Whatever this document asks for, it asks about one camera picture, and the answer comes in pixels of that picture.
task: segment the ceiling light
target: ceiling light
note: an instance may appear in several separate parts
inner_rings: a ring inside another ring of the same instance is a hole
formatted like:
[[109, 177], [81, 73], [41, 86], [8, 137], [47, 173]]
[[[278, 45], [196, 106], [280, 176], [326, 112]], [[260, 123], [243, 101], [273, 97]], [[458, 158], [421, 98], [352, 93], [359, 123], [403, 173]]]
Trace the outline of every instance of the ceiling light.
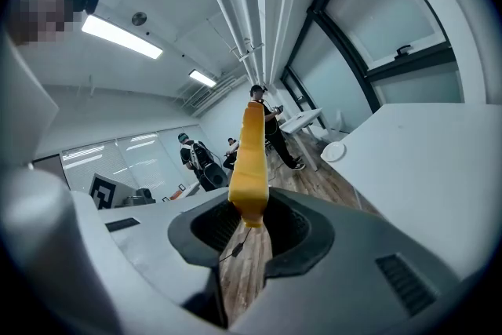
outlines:
[[153, 46], [151, 43], [95, 16], [87, 17], [87, 20], [85, 20], [82, 26], [82, 31], [125, 46], [126, 48], [136, 50], [152, 59], [157, 59], [162, 53], [162, 49], [157, 46]]
[[78, 165], [82, 165], [84, 163], [87, 163], [87, 162], [91, 162], [91, 161], [96, 161], [97, 159], [101, 158], [103, 156], [103, 154], [99, 154], [99, 155], [95, 155], [95, 156], [92, 156], [90, 158], [86, 158], [86, 159], [83, 159], [81, 161], [78, 161], [78, 162], [73, 162], [73, 163], [68, 163], [67, 165], [63, 166], [63, 169], [71, 169], [75, 166], [78, 166]]
[[104, 148], [104, 145], [101, 145], [100, 147], [90, 148], [88, 150], [79, 151], [79, 152], [73, 152], [72, 154], [69, 154], [69, 155], [63, 155], [63, 160], [67, 161], [68, 159], [78, 158], [79, 156], [92, 154], [93, 152], [101, 151], [103, 148]]
[[190, 74], [190, 77], [195, 78], [197, 81], [200, 81], [202, 84], [206, 84], [207, 86], [214, 87], [216, 83], [211, 79], [204, 76], [204, 74], [199, 73], [197, 70], [193, 70]]
[[142, 144], [138, 144], [138, 145], [131, 145], [130, 147], [126, 148], [126, 151], [133, 150], [134, 148], [143, 147], [144, 145], [153, 144], [154, 142], [155, 142], [155, 140], [152, 140], [152, 141], [147, 141], [146, 143], [142, 143]]
[[134, 138], [131, 138], [131, 142], [132, 141], [139, 141], [139, 140], [144, 140], [145, 138], [152, 138], [152, 137], [156, 137], [157, 134], [156, 133], [153, 133], [153, 134], [145, 134], [144, 136], [139, 136], [139, 137], [134, 137]]

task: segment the sneaker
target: sneaker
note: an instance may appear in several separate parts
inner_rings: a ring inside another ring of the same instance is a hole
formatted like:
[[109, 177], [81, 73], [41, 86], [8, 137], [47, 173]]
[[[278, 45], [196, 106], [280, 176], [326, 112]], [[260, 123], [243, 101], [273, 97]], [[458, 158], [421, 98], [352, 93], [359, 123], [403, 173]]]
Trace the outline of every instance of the sneaker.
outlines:
[[296, 166], [293, 168], [293, 170], [302, 170], [305, 168], [304, 163], [297, 163]]

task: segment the yellow inflatable tube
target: yellow inflatable tube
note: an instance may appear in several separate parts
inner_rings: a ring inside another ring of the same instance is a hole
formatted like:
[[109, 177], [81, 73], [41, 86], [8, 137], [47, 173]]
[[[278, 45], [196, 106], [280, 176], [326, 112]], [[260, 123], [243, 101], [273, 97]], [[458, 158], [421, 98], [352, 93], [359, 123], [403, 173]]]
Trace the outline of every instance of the yellow inflatable tube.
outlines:
[[233, 202], [248, 228], [259, 228], [268, 202], [264, 107], [249, 102], [244, 111], [240, 144], [228, 201]]

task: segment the man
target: man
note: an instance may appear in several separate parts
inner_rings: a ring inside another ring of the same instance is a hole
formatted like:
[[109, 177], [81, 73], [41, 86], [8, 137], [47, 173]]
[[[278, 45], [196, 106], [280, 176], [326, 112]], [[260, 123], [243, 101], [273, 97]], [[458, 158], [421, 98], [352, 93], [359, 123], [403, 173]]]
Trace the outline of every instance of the man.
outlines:
[[281, 111], [277, 108], [275, 111], [270, 111], [264, 105], [263, 96], [264, 91], [258, 85], [251, 87], [249, 95], [253, 98], [254, 102], [258, 102], [264, 106], [265, 111], [265, 138], [270, 141], [272, 147], [277, 151], [282, 161], [292, 170], [302, 170], [305, 168], [304, 163], [300, 163], [300, 157], [293, 158], [288, 151], [284, 137], [282, 136], [279, 124], [275, 116], [279, 115]]
[[[190, 140], [190, 138], [188, 138], [188, 135], [185, 134], [185, 133], [181, 133], [178, 136], [178, 141], [180, 143], [182, 143], [182, 145], [186, 146], [186, 147], [182, 147], [181, 150], [180, 150], [181, 162], [187, 167], [187, 169], [194, 171], [195, 176], [197, 177], [198, 182], [201, 184], [201, 186], [202, 186], [202, 188], [204, 188], [204, 190], [211, 191], [211, 190], [216, 189], [216, 187], [214, 186], [214, 184], [211, 183], [207, 179], [207, 177], [203, 175], [204, 170], [197, 169], [196, 166], [194, 166], [192, 164], [192, 162], [191, 162], [191, 155], [190, 155], [191, 149], [190, 148], [191, 148], [191, 145], [193, 145], [194, 141]], [[202, 145], [201, 146], [201, 151], [203, 151], [202, 148], [205, 148], [205, 150], [206, 150], [206, 157], [210, 158], [209, 157], [209, 152], [207, 151], [207, 148], [204, 145], [204, 143], [201, 142], [201, 141], [198, 141], [198, 144]]]
[[229, 138], [228, 145], [230, 145], [230, 149], [226, 152], [227, 159], [225, 159], [225, 162], [223, 162], [223, 166], [227, 169], [234, 170], [234, 164], [235, 161], [237, 161], [237, 150], [239, 143], [237, 140]]

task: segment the wooden floor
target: wooden floor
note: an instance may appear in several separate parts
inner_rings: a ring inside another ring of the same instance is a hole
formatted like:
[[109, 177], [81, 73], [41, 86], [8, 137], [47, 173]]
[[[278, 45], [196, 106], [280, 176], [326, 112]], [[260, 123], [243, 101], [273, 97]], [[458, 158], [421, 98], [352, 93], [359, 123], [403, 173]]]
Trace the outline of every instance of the wooden floor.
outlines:
[[[282, 164], [277, 153], [272, 151], [267, 157], [269, 184], [275, 188], [284, 188], [343, 206], [358, 208], [352, 186], [320, 157], [326, 143], [316, 144], [311, 137], [303, 133], [300, 137], [313, 156], [318, 171], [313, 171], [308, 164], [303, 170], [292, 171]], [[289, 139], [287, 143], [293, 157], [302, 155], [294, 139]], [[378, 214], [367, 202], [362, 202], [362, 208]], [[244, 241], [248, 230], [244, 224], [239, 225], [222, 257], [230, 255], [234, 247]], [[270, 237], [263, 226], [251, 229], [244, 243], [244, 249], [236, 258], [229, 257], [220, 263], [220, 282], [229, 325], [251, 305], [263, 288], [264, 265], [271, 258]]]

